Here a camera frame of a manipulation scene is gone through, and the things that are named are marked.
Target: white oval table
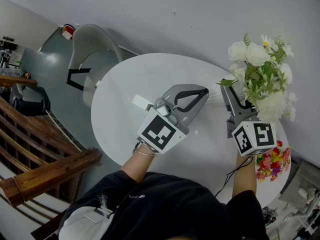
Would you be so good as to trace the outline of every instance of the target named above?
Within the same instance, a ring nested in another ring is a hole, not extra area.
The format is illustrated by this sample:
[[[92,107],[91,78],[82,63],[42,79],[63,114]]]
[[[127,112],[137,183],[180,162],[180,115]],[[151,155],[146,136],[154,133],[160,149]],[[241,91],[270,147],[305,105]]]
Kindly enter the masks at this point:
[[[99,84],[92,102],[91,121],[94,135],[103,151],[123,165],[137,143],[137,130],[145,110],[133,103],[136,95],[153,103],[177,84],[211,87],[230,73],[207,62],[166,53],[151,53],[127,59],[113,67]],[[154,159],[149,171],[194,180],[213,194],[222,188],[226,174],[235,169],[237,147],[227,139],[225,107],[205,104],[189,125],[186,139],[166,154]],[[286,134],[276,123],[277,139],[288,147]],[[290,170],[270,182],[257,184],[257,199],[267,206],[282,190]],[[217,196],[222,203],[232,197],[234,178]]]

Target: person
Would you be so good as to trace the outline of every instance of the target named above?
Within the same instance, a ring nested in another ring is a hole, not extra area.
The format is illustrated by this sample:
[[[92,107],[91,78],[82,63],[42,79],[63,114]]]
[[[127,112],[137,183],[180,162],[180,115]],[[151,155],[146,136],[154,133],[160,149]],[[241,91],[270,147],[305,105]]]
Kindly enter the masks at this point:
[[[59,240],[269,239],[254,162],[235,173],[232,199],[223,204],[192,180],[147,172],[154,158],[143,145],[135,149],[67,209]],[[238,154],[236,166],[246,160]]]

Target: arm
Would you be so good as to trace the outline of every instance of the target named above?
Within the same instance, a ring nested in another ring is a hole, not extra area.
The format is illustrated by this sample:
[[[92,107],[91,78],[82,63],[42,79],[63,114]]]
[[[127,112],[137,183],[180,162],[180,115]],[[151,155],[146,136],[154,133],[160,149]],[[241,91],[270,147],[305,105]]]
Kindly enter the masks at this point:
[[[153,155],[153,153],[144,145],[140,145],[137,150],[142,153]],[[140,183],[143,180],[154,158],[154,156],[140,154],[136,151],[133,156],[131,156],[129,160],[121,167],[120,170],[124,171],[136,183]]]
[[[236,167],[238,168],[244,161],[248,159],[247,156],[242,157],[237,154]],[[252,162],[246,167],[240,168],[234,176],[232,197],[240,194],[241,192],[252,190],[254,194],[257,191],[256,169],[255,169],[255,157]]]

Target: white cube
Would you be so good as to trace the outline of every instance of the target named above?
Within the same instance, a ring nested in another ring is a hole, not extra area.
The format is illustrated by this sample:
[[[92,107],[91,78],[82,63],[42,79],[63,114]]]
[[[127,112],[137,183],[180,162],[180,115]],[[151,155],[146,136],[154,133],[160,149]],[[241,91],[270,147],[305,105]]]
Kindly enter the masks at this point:
[[[243,121],[232,132],[242,157],[262,155],[277,146],[275,123]]]
[[[187,137],[153,107],[146,114],[137,134],[137,140],[155,154],[164,154]]]

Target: green leaf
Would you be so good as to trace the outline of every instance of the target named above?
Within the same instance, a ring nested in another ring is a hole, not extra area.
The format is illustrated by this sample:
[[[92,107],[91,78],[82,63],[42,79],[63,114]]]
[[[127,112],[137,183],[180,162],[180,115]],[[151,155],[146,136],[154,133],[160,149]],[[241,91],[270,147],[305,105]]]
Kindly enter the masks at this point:
[[[247,69],[246,69],[246,72],[245,72],[245,78],[250,77],[251,73],[254,72],[254,71],[256,71],[256,69],[257,69],[257,68],[256,68],[255,66],[249,64],[248,67],[247,67]]]
[[[244,43],[245,43],[246,46],[250,45],[250,38],[249,38],[248,32],[244,34],[243,40],[244,40]]]
[[[222,79],[220,82],[216,82],[216,84],[221,86],[232,86],[234,83],[236,83],[238,80],[228,80],[228,79]]]

